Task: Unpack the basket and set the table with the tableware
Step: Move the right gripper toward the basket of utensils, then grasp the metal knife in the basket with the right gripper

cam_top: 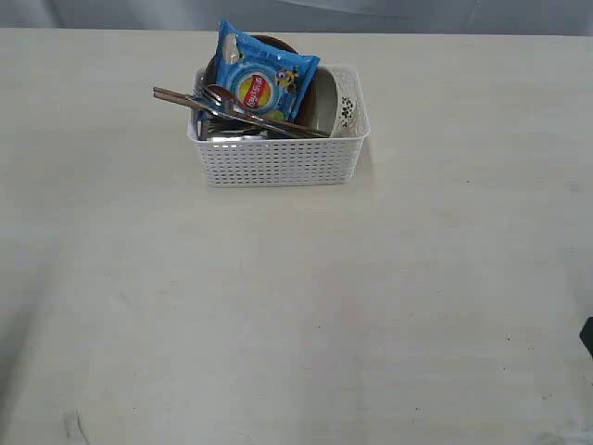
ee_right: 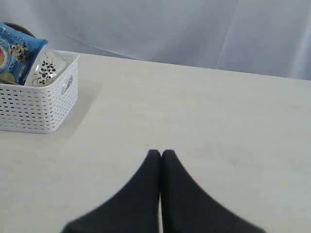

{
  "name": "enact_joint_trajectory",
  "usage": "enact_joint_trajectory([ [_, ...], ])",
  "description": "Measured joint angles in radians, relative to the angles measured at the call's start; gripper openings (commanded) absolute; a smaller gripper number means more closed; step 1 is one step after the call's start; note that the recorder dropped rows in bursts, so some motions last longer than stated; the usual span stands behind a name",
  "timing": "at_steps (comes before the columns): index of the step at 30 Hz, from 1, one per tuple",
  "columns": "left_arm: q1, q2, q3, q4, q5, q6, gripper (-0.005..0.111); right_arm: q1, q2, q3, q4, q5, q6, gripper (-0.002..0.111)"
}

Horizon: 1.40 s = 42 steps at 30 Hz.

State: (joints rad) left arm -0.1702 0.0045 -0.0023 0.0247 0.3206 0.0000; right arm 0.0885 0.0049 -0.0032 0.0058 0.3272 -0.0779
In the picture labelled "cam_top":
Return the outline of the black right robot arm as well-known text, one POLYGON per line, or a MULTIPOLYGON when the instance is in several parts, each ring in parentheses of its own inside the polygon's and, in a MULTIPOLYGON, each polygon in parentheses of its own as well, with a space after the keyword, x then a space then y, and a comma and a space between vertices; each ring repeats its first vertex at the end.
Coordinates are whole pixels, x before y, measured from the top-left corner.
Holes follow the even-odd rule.
POLYGON ((593 317, 587 318, 579 333, 579 338, 589 355, 593 357, 593 317))

